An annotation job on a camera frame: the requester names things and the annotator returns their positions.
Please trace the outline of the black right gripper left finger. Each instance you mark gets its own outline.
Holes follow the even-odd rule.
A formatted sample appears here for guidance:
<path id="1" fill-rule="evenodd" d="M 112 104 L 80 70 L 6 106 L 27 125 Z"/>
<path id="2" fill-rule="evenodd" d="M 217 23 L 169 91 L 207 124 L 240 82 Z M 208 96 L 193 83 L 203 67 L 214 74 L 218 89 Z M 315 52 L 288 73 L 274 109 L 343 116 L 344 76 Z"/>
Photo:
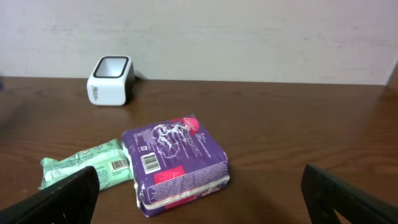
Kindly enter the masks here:
<path id="1" fill-rule="evenodd" d="M 1 210 L 1 224 L 90 224 L 100 191 L 94 167 L 69 175 L 35 195 Z"/>

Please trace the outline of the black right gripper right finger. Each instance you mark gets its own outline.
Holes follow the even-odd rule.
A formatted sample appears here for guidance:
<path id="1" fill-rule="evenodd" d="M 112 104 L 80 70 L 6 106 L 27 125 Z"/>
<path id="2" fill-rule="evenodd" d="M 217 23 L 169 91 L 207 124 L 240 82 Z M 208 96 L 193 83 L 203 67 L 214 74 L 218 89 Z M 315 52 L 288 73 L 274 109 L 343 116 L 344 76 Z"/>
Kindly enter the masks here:
<path id="1" fill-rule="evenodd" d="M 394 207 L 311 164 L 305 166 L 301 191 L 312 223 L 397 223 Z"/>

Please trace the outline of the mint green wipes pack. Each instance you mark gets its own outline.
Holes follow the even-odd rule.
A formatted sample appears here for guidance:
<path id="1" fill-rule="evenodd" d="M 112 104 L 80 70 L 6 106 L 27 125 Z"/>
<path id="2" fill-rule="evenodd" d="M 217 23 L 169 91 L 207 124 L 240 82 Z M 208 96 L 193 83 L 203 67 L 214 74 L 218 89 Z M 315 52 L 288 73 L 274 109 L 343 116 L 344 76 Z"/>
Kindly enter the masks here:
<path id="1" fill-rule="evenodd" d="M 129 160 L 118 139 L 112 139 L 99 146 L 79 151 L 61 161 L 46 157 L 41 160 L 40 164 L 43 168 L 40 190 L 88 166 L 95 168 L 100 190 L 108 189 L 134 178 L 130 170 Z"/>

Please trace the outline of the purple sanitary pad pack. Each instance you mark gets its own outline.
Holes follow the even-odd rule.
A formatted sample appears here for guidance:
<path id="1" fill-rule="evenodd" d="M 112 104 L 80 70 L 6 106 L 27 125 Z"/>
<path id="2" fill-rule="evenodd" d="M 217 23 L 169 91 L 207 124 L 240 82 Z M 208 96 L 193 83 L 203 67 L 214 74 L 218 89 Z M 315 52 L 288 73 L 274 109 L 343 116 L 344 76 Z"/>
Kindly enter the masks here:
<path id="1" fill-rule="evenodd" d="M 123 152 L 146 217 L 225 188 L 228 157 L 193 114 L 126 130 Z"/>

